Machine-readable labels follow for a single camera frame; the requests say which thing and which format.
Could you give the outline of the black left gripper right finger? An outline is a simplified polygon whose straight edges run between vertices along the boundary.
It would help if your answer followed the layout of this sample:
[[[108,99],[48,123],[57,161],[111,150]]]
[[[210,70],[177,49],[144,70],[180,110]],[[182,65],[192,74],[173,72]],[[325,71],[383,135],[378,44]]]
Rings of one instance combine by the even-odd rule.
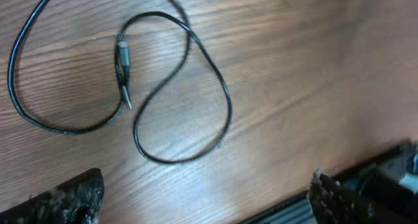
[[[417,194],[376,169],[346,184],[317,170],[308,202],[318,223],[417,223]]]

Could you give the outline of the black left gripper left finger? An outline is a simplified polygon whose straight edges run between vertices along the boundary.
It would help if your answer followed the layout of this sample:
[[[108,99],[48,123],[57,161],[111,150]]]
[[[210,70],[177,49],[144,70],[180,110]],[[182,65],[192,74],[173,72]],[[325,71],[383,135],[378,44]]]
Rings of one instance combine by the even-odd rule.
[[[104,193],[101,170],[91,168],[1,212],[1,224],[98,223]]]

